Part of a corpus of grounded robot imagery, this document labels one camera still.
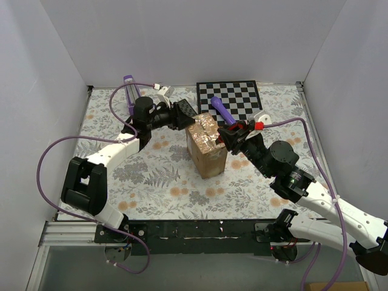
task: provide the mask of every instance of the wire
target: wire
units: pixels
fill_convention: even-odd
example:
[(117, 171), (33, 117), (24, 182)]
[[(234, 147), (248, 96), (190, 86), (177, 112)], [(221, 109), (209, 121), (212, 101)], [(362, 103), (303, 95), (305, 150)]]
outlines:
[(127, 239), (127, 244), (125, 245), (125, 247), (123, 247), (123, 249), (127, 249), (129, 247), (129, 245), (131, 244), (130, 240), (129, 240), (129, 236), (128, 236), (128, 239)]
[[(301, 121), (302, 122), (304, 133), (306, 134), (307, 143), (309, 144), (309, 148), (310, 148), (311, 154), (313, 156), (313, 159), (315, 161), (315, 164), (318, 167), (319, 171), (321, 172), (327, 186), (329, 187), (329, 191), (330, 191), (330, 195), (331, 195), (332, 199), (336, 199), (334, 188), (333, 188), (332, 184), (330, 183), (329, 177), (326, 175), (325, 171), (321, 167), (321, 165), (318, 161), (318, 157), (316, 156), (316, 154), (314, 152), (313, 145), (312, 145), (311, 140), (310, 140), (309, 130), (307, 128), (307, 123), (305, 122), (305, 120), (303, 118), (300, 118), (300, 117), (291, 118), (291, 119), (288, 119), (288, 120), (285, 120), (285, 121), (282, 121), (279, 123), (265, 125), (264, 128), (278, 127), (278, 126), (281, 126), (281, 125), (284, 125), (284, 124), (287, 124), (290, 122), (294, 122), (294, 121)], [(343, 234), (343, 252), (342, 252), (341, 261), (338, 264), (337, 270), (335, 271), (334, 275), (332, 276), (332, 279), (327, 283), (327, 285), (322, 289), (322, 291), (328, 291), (328, 289), (333, 286), (334, 282), (340, 276), (342, 269), (344, 268), (346, 255), (347, 255), (347, 236), (346, 236), (346, 226), (345, 226), (344, 217), (343, 217), (342, 211), (340, 209), (340, 205), (337, 202), (334, 203), (334, 205), (335, 205), (335, 208), (338, 212), (339, 222), (341, 224), (341, 230), (342, 230), (342, 234)]]
[(297, 239), (297, 238), (295, 238), (295, 240), (294, 240), (294, 242), (293, 242), (292, 246), (290, 246), (290, 245), (291, 245), (291, 243), (292, 243), (292, 241), (290, 241), (288, 245), (286, 245), (286, 246), (282, 246), (282, 248), (284, 248), (284, 249), (290, 249), (290, 248), (292, 248), (292, 247), (295, 247), (295, 245), (296, 245), (296, 243), (297, 243), (297, 242), (298, 242), (298, 239)]
[(285, 245), (285, 246), (282, 246), (282, 247), (288, 247), (289, 245), (291, 245), (292, 241), (293, 241), (294, 238), (292, 238), (289, 242), (289, 244)]
[[(72, 213), (72, 212), (69, 212), (63, 208), (60, 208), (59, 206), (57, 206), (56, 204), (54, 204), (53, 202), (51, 202), (49, 200), (49, 198), (45, 195), (45, 193), (43, 192), (43, 189), (42, 189), (42, 185), (41, 185), (41, 168), (42, 168), (42, 163), (43, 163), (43, 160), (46, 156), (46, 154), (57, 144), (59, 144), (60, 142), (63, 142), (63, 141), (66, 141), (68, 139), (90, 139), (92, 141), (101, 141), (101, 142), (110, 142), (110, 143), (113, 143), (113, 144), (117, 144), (119, 142), (129, 142), (133, 139), (135, 139), (138, 135), (138, 132), (136, 131), (135, 128), (133, 128), (130, 124), (126, 123), (124, 120), (122, 120), (113, 110), (113, 107), (112, 107), (112, 100), (113, 100), (113, 97), (115, 96), (115, 94), (117, 93), (117, 91), (125, 86), (128, 86), (128, 85), (146, 85), (146, 86), (150, 86), (150, 87), (153, 87), (153, 85), (151, 84), (144, 84), (144, 83), (137, 83), (137, 82), (134, 82), (134, 83), (126, 83), (126, 84), (123, 84), (119, 87), (117, 87), (113, 92), (112, 94), (110, 95), (110, 98), (109, 98), (109, 108), (110, 108), (110, 111), (112, 112), (112, 114), (123, 124), (125, 124), (126, 126), (130, 127), (133, 132), (134, 132), (134, 135), (133, 137), (131, 138), (128, 138), (128, 139), (123, 139), (122, 141), (112, 141), (110, 139), (104, 139), (104, 138), (94, 138), (94, 137), (91, 137), (91, 136), (84, 136), (84, 135), (73, 135), (73, 136), (66, 136), (64, 138), (60, 138), (58, 139), (57, 141), (53, 142), (52, 144), (50, 144), (43, 152), (43, 154), (41, 155), (40, 159), (39, 159), (39, 162), (38, 162), (38, 166), (36, 168), (36, 185), (38, 186), (38, 191), (39, 193), (41, 194), (42, 198), (44, 199), (44, 201), (46, 201), (50, 206), (54, 207), (56, 210), (60, 211), (60, 212), (63, 212), (65, 214), (68, 214), (68, 215), (72, 215), (74, 217), (77, 217), (77, 218), (81, 218), (81, 219), (84, 219), (86, 221), (90, 221), (90, 222), (97, 222), (97, 220), (95, 219), (91, 219), (91, 218), (88, 218), (86, 216), (82, 216), (82, 215), (78, 215), (78, 214), (75, 214), (75, 213)], [(118, 266), (132, 274), (140, 274), (142, 273), (143, 271), (145, 271), (145, 269), (148, 267), (148, 265), (150, 264), (150, 259), (151, 259), (151, 254), (150, 254), (150, 250), (149, 248), (147, 247), (147, 245), (145, 244), (144, 241), (142, 241), (141, 239), (139, 239), (137, 236), (135, 235), (131, 235), (130, 233), (127, 233), (127, 232), (123, 232), (121, 230), (118, 230), (118, 229), (114, 229), (113, 227), (110, 227), (110, 226), (107, 226), (105, 225), (104, 226), (105, 228), (107, 229), (110, 229), (114, 232), (117, 232), (117, 233), (120, 233), (120, 234), (123, 234), (123, 235), (126, 235), (128, 236), (129, 238), (132, 238), (132, 239), (135, 239), (137, 240), (146, 250), (147, 252), (147, 263), (145, 264), (145, 266), (139, 270), (139, 271), (133, 271), (131, 269), (129, 269), (128, 267), (125, 267), (125, 266), (122, 266), (120, 264), (117, 264), (116, 262), (114, 261), (109, 261), (110, 263), (114, 264), (115, 266)]]
[(286, 253), (286, 251), (284, 250), (285, 248), (284, 247), (281, 247), (280, 248), (281, 251), (283, 252), (283, 255), (286, 256), (286, 258), (288, 259), (288, 262), (292, 261), (291, 258), (288, 256), (288, 254)]
[(312, 252), (312, 250), (314, 249), (315, 244), (316, 244), (316, 242), (313, 242), (313, 244), (311, 245), (311, 247), (309, 248), (309, 250), (307, 251), (306, 254), (304, 254), (303, 256), (301, 256), (299, 259), (296, 259), (296, 260), (294, 260), (294, 261), (292, 261), (292, 262), (289, 262), (289, 263), (290, 263), (290, 264), (296, 264), (296, 263), (301, 262), (301, 261), (303, 261), (304, 259), (306, 259), (306, 258), (309, 256), (309, 254)]
[(321, 244), (318, 244), (318, 247), (316, 248), (316, 252), (315, 252), (315, 255), (313, 257), (313, 260), (311, 260), (311, 263), (309, 264), (309, 266), (307, 267), (307, 270), (304, 272), (304, 275), (303, 275), (303, 278), (302, 278), (302, 281), (301, 281), (301, 290), (304, 291), (304, 285), (306, 283), (306, 279), (307, 279), (307, 276), (308, 274), (310, 273), (312, 267), (314, 266), (315, 264), (315, 261), (316, 259), (318, 259), (318, 255), (319, 255), (319, 251), (321, 250)]

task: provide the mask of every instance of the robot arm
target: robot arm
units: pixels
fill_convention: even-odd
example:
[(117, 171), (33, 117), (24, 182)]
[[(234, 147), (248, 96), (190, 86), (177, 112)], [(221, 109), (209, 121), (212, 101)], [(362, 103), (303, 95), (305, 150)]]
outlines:
[(195, 123), (195, 115), (196, 112), (185, 99), (173, 104), (164, 99), (156, 105), (149, 97), (138, 98), (133, 116), (127, 120), (137, 130), (137, 137), (129, 142), (120, 142), (135, 135), (131, 128), (124, 126), (117, 137), (119, 143), (109, 144), (86, 158), (74, 157), (67, 169), (62, 202), (91, 214), (97, 221), (122, 230), (128, 217), (108, 202), (108, 175), (126, 158), (146, 146), (153, 129), (166, 125), (172, 130), (182, 130)]
[[(260, 130), (263, 124), (252, 118), (248, 123), (238, 121), (234, 125), (218, 129), (219, 142), (224, 142), (228, 151), (233, 155), (243, 153), (248, 160), (266, 178), (275, 177), (270, 187), (284, 199), (291, 200), (307, 207), (340, 226), (334, 202), (328, 191), (313, 176), (296, 166), (299, 156), (292, 146), (285, 141), (275, 141), (268, 149), (265, 147)], [(388, 222), (364, 213), (343, 199), (337, 202), (343, 213), (346, 229), (351, 242), (349, 247), (356, 255), (356, 260), (366, 269), (379, 275), (388, 274)], [(332, 235), (323, 223), (311, 222), (301, 217), (291, 215), (279, 216), (277, 231), (291, 237), (314, 238), (314, 240), (328, 243), (332, 246), (342, 245), (341, 229), (336, 228)]]

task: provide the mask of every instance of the tape-wrapped box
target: tape-wrapped box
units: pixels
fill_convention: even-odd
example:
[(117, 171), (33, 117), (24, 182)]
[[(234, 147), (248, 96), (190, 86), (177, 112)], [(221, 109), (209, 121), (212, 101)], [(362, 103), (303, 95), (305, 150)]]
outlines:
[(209, 113), (195, 117), (195, 124), (186, 128), (187, 151), (202, 179), (219, 175), (225, 170), (227, 149), (216, 144), (219, 134), (217, 122)]

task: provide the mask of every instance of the table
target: table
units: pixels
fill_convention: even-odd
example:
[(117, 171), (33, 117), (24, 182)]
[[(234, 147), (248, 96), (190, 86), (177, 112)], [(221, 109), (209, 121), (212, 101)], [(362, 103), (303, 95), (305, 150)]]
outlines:
[[(306, 119), (306, 113), (294, 85), (258, 84), (263, 109), (272, 122), (293, 117)], [(81, 134), (114, 139), (122, 129), (109, 111), (108, 100), (113, 90), (94, 89), (81, 127)], [(153, 89), (141, 89), (142, 96), (155, 98)], [(186, 98), (197, 108), (196, 88), (176, 87), (172, 101)], [(126, 119), (129, 115), (125, 94), (120, 90), (113, 100), (115, 112)], [(299, 155), (298, 165), (324, 182), (312, 159), (300, 122), (293, 122), (263, 132), (266, 146), (276, 140), (289, 142)], [(75, 155), (86, 157), (104, 146), (101, 142), (79, 140)], [(276, 218), (288, 208), (320, 217), (317, 213), (281, 199), (243, 154), (228, 154), (225, 172), (201, 179), (186, 149), (186, 133), (167, 128), (152, 132), (152, 139), (108, 177), (109, 202), (130, 219), (249, 219)], [(85, 215), (67, 204), (66, 210)], [(76, 219), (58, 213), (57, 220)]]

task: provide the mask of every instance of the checkerboard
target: checkerboard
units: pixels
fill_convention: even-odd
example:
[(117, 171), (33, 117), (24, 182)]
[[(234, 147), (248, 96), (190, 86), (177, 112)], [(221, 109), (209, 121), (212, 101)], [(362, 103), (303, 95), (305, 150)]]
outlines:
[(217, 96), (233, 118), (247, 120), (249, 115), (262, 110), (256, 81), (200, 82), (196, 84), (199, 113), (209, 112), (219, 126), (224, 118), (213, 108), (210, 99)]

